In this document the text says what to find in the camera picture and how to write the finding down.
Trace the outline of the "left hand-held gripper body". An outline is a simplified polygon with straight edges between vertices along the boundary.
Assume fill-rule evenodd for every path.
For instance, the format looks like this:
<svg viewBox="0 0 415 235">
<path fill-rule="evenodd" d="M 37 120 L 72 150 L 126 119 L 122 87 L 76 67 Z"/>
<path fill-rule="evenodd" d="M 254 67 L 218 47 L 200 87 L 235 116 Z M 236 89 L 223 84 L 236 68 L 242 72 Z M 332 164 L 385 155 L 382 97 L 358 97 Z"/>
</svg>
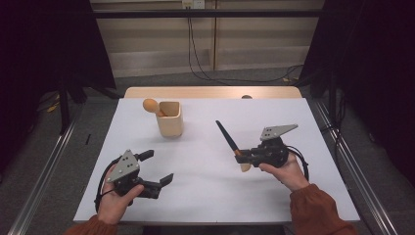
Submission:
<svg viewBox="0 0 415 235">
<path fill-rule="evenodd" d="M 136 160 L 136 155 L 131 150 L 126 150 L 120 156 L 107 180 L 113 183 L 114 191 L 120 196 L 127 194 L 136 185 L 143 185 L 144 191 L 139 197 L 157 199 L 161 191 L 161 185 L 159 182 L 147 181 L 139 176 L 140 161 Z"/>
</svg>

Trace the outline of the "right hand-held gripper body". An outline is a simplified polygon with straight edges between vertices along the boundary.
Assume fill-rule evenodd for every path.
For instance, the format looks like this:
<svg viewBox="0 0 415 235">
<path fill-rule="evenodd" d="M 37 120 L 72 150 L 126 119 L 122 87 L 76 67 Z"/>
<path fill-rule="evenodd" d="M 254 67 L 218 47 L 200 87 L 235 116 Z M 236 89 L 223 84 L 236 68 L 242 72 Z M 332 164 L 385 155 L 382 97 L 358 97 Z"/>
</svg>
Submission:
<svg viewBox="0 0 415 235">
<path fill-rule="evenodd" d="M 256 148 L 251 148 L 250 162 L 254 167 L 260 164 L 283 166 L 288 160 L 289 150 L 281 136 L 295 128 L 297 124 L 275 125 L 264 127 L 259 137 L 261 143 Z"/>
</svg>

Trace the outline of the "small slim makeup brush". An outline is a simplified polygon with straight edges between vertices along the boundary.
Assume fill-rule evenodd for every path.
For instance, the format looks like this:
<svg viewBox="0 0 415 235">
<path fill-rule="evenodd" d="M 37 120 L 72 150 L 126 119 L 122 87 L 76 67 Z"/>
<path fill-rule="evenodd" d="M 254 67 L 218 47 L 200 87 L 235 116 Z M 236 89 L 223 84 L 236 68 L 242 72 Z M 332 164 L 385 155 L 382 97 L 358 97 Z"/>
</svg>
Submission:
<svg viewBox="0 0 415 235">
<path fill-rule="evenodd" d="M 227 132 L 227 130 L 224 128 L 224 126 L 222 125 L 222 123 L 219 120 L 217 120 L 215 123 L 217 124 L 220 132 L 224 136 L 227 144 L 229 145 L 229 147 L 233 151 L 234 155 L 236 157 L 241 157 L 242 154 L 241 154 L 238 146 L 236 145 L 236 143 L 234 142 L 234 140 L 232 139 L 232 137 L 229 135 L 229 133 Z M 251 168 L 251 165 L 250 164 L 240 164 L 240 168 L 241 168 L 241 171 L 242 172 L 247 172 Z"/>
</svg>

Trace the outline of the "beige square cup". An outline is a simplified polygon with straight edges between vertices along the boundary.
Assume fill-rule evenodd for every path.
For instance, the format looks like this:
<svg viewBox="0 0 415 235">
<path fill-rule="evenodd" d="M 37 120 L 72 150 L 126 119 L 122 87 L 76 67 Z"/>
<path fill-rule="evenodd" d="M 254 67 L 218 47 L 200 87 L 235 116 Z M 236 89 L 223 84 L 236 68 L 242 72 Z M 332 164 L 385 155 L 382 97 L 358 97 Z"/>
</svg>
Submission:
<svg viewBox="0 0 415 235">
<path fill-rule="evenodd" d="M 160 102 L 162 117 L 157 117 L 160 133 L 163 137 L 178 137 L 183 133 L 181 104 L 174 101 Z"/>
</svg>

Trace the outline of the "large round makeup brush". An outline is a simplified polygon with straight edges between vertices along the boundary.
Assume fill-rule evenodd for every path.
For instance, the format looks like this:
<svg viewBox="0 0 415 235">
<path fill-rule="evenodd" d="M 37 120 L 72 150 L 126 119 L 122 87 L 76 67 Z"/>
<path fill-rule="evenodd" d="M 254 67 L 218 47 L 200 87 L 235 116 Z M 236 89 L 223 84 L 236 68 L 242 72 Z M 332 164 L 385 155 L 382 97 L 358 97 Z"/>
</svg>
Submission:
<svg viewBox="0 0 415 235">
<path fill-rule="evenodd" d="M 143 108 L 145 111 L 153 113 L 158 117 L 165 117 L 165 113 L 161 110 L 160 104 L 154 99 L 145 99 L 143 101 Z"/>
</svg>

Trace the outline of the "person's right hand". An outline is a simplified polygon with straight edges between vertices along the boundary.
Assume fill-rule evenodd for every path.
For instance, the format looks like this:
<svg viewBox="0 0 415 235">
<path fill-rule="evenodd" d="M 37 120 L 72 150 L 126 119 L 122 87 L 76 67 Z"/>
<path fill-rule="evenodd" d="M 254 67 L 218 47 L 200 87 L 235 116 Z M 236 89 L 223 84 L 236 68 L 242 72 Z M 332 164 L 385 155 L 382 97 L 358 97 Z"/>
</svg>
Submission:
<svg viewBox="0 0 415 235">
<path fill-rule="evenodd" d="M 259 168 L 272 174 L 292 192 L 310 185 L 300 169 L 297 158 L 293 154 L 288 156 L 287 162 L 281 167 L 275 167 L 271 164 L 260 164 Z"/>
</svg>

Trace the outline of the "person's left hand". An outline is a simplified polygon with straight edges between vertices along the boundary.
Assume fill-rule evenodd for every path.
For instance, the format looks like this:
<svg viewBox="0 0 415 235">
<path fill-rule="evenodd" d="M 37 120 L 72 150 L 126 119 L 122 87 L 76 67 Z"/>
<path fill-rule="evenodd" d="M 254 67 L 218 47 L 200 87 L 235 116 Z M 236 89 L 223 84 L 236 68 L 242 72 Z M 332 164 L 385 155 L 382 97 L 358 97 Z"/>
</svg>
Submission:
<svg viewBox="0 0 415 235">
<path fill-rule="evenodd" d="M 103 196 L 97 212 L 98 219 L 109 225 L 117 225 L 125 214 L 128 205 L 144 191 L 143 185 L 136 185 L 124 196 L 118 195 L 114 191 L 113 183 L 107 180 L 114 168 L 112 166 L 105 176 L 106 180 L 102 187 Z"/>
</svg>

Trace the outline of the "white table mat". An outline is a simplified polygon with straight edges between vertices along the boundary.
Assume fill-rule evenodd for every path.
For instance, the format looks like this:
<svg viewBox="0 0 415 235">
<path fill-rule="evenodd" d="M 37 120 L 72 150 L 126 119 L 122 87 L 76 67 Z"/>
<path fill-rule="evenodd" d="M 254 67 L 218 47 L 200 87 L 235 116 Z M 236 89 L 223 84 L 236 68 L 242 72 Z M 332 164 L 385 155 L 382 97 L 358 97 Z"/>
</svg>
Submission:
<svg viewBox="0 0 415 235">
<path fill-rule="evenodd" d="M 340 217 L 359 216 L 305 99 L 183 99 L 184 131 L 177 138 L 161 136 L 155 116 L 139 99 L 119 101 L 101 153 L 75 221 L 89 219 L 107 165 L 126 150 L 154 150 L 142 162 L 140 175 L 158 181 L 172 175 L 158 199 L 138 198 L 127 209 L 126 223 L 146 225 L 269 224 L 288 222 L 290 192 L 272 175 L 258 168 L 241 171 L 223 135 L 250 149 L 266 126 L 291 124 L 285 144 L 303 154 L 309 179 L 331 195 Z"/>
</svg>

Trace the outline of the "black metal stand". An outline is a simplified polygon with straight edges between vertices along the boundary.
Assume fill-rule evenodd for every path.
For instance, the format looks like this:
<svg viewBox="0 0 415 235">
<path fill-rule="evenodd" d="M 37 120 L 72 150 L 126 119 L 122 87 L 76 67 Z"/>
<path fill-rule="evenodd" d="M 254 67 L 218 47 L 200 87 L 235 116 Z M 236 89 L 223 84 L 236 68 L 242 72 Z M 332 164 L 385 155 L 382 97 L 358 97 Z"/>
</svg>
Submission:
<svg viewBox="0 0 415 235">
<path fill-rule="evenodd" d="M 312 98 L 322 98 L 328 92 L 328 113 L 330 122 L 337 126 L 337 78 L 333 73 L 318 74 L 310 84 Z"/>
<path fill-rule="evenodd" d="M 76 104 L 84 104 L 87 100 L 87 95 L 84 91 L 85 87 L 92 88 L 113 100 L 121 98 L 121 95 L 110 91 L 107 87 L 99 85 L 86 76 L 79 74 L 62 75 L 59 79 L 58 89 L 61 106 L 61 134 L 64 134 L 70 125 L 69 98 L 72 98 Z"/>
</svg>

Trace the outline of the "black curtain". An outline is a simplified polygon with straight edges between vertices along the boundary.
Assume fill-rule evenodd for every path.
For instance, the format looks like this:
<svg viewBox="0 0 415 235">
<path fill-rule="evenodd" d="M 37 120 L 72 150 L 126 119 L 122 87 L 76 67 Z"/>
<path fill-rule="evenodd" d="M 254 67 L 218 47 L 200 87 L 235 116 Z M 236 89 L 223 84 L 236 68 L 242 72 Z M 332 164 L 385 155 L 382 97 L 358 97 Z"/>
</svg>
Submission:
<svg viewBox="0 0 415 235">
<path fill-rule="evenodd" d="M 325 0 L 300 82 L 343 90 L 415 187 L 415 0 Z"/>
<path fill-rule="evenodd" d="M 36 119 L 40 98 L 65 87 L 114 88 L 90 0 L 0 0 L 0 172 Z"/>
</svg>

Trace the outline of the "black horizontal bar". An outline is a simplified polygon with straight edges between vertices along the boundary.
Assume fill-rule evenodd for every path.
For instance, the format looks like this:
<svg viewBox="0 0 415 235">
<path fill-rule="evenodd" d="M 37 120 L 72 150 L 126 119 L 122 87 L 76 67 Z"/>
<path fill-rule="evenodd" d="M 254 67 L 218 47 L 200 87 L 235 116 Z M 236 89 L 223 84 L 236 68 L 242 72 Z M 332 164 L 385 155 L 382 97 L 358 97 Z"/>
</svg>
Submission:
<svg viewBox="0 0 415 235">
<path fill-rule="evenodd" d="M 110 11 L 94 10 L 97 19 L 149 19 L 149 18 L 318 18 L 326 15 L 322 10 L 154 10 Z"/>
</svg>

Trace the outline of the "metal floor rail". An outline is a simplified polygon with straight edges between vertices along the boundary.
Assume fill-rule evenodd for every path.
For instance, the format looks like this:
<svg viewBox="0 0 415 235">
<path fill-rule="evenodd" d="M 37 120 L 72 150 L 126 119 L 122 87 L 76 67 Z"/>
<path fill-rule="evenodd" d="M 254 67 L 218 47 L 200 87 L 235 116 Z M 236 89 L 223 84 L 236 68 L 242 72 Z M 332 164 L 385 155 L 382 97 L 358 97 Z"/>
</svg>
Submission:
<svg viewBox="0 0 415 235">
<path fill-rule="evenodd" d="M 372 189 L 369 181 L 366 179 L 344 137 L 330 120 L 328 108 L 322 101 L 316 101 L 315 106 L 318 110 L 319 116 L 324 121 L 323 129 L 327 130 L 333 139 L 333 159 L 338 167 L 338 170 L 341 171 L 340 160 L 342 160 L 348 170 L 348 173 L 356 184 L 364 203 L 368 207 L 370 214 L 375 220 L 376 227 L 380 230 L 380 233 L 382 235 L 399 235 L 388 212 L 379 200 L 375 191 Z"/>
<path fill-rule="evenodd" d="M 75 126 L 81 116 L 83 107 L 79 106 L 69 116 L 69 124 L 65 131 L 59 136 L 53 151 L 49 154 L 48 161 L 43 167 L 36 183 L 34 184 L 28 198 L 25 200 L 22 209 L 17 215 L 7 235 L 25 235 L 26 231 L 39 207 L 39 204 L 45 194 L 53 173 L 65 151 L 68 142 L 72 136 Z"/>
</svg>

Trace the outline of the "vertical wall trim strip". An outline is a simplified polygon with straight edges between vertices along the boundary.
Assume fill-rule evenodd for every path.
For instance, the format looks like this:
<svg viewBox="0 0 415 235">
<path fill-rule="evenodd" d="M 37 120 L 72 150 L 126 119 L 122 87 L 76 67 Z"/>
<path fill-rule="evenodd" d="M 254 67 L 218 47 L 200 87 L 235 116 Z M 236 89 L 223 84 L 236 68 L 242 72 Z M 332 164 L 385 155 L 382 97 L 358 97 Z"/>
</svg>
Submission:
<svg viewBox="0 0 415 235">
<path fill-rule="evenodd" d="M 212 9 L 217 10 L 218 0 L 212 0 Z M 217 68 L 217 18 L 212 19 L 212 57 L 211 67 L 213 71 Z"/>
</svg>

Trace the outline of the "white wall socket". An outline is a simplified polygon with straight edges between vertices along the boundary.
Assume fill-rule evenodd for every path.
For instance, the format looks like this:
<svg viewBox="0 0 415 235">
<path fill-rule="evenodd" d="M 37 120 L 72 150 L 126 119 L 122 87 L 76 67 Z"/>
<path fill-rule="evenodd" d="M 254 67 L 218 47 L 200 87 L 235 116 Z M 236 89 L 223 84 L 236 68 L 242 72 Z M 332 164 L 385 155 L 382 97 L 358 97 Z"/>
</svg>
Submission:
<svg viewBox="0 0 415 235">
<path fill-rule="evenodd" d="M 205 0 L 182 0 L 182 8 L 183 9 L 196 9 L 201 10 L 206 7 Z"/>
</svg>

